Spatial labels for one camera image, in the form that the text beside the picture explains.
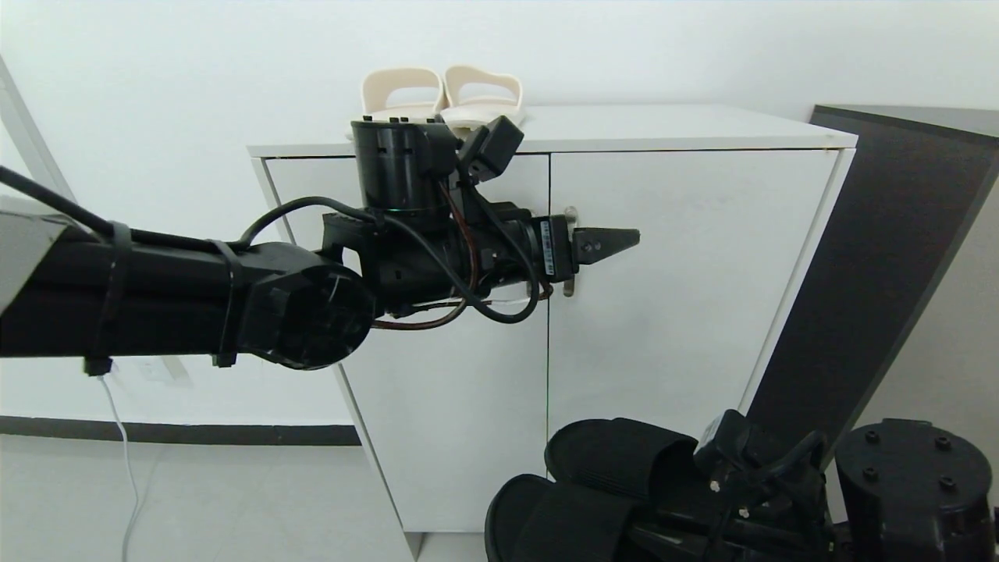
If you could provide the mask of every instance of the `slipper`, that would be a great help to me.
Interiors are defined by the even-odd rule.
[[[488,125],[500,116],[517,126],[523,121],[523,87],[515,76],[493,74],[467,65],[453,66],[444,76],[448,107],[441,116],[457,134]],[[462,97],[462,89],[470,84],[499,86],[510,95]]]
[[[756,441],[765,458],[780,457],[779,443]],[[694,463],[697,444],[688,435],[635,420],[582,420],[555,432],[544,448],[544,464],[558,482],[633,499],[649,506],[664,525],[706,534],[729,506]],[[762,544],[763,550],[767,544],[798,545],[791,502],[769,498],[750,517],[732,518],[725,539]]]
[[[486,517],[489,562],[697,562],[706,544],[643,522],[631,499],[532,474],[503,485]]]
[[[407,101],[390,104],[394,92],[407,88],[431,88],[434,93],[423,101]],[[444,80],[429,68],[401,67],[376,70],[361,83],[361,105],[365,119],[387,122],[396,117],[400,120],[426,122],[434,119],[448,107],[448,94]],[[354,140],[354,132],[348,128],[347,138]]]
[[[635,420],[582,420],[555,432],[544,464],[558,482],[632,498],[663,516],[709,525],[723,508],[693,463],[697,440]]]

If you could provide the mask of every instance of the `wall outlet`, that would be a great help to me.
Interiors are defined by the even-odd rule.
[[[125,377],[139,376],[151,382],[174,382],[178,377],[174,376],[165,358],[158,355],[139,357],[115,357],[115,364],[118,365],[119,372]]]

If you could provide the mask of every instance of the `cabinet top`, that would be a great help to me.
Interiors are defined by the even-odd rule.
[[[856,136],[721,105],[534,106],[518,152],[837,149]],[[351,156],[350,142],[250,146],[255,158]]]

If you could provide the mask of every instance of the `cabinet door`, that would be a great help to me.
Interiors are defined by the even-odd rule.
[[[268,165],[282,201],[329,195],[361,203],[353,159]],[[481,189],[490,200],[547,214],[548,157],[516,156]],[[324,212],[289,216],[300,245],[319,247]],[[504,287],[494,295],[518,299],[526,290]],[[541,303],[530,318],[510,326],[470,308],[434,330],[375,330],[344,361],[405,530],[482,532],[489,502],[506,480],[544,474],[546,316]],[[407,321],[434,317],[423,313]]]
[[[552,299],[550,431],[621,416],[699,436],[737,408],[769,359],[763,343],[836,157],[553,154],[551,211],[638,228],[641,242],[583,266],[575,296]]]

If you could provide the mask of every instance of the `black slipper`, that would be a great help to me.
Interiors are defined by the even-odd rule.
[[[698,562],[704,537],[662,529],[638,502],[524,474],[499,490],[486,518],[489,562]],[[733,560],[720,545],[710,560]]]
[[[635,420],[583,420],[551,437],[544,464],[558,482],[633,498],[705,526],[723,505],[693,463],[696,446],[693,437]]]
[[[782,447],[760,436],[764,456],[779,458]],[[659,524],[706,534],[730,506],[694,464],[694,438],[635,420],[583,420],[558,430],[544,449],[544,463],[558,482],[627,497],[649,506]],[[731,518],[726,540],[750,548],[800,548],[790,502],[773,498],[750,518]]]

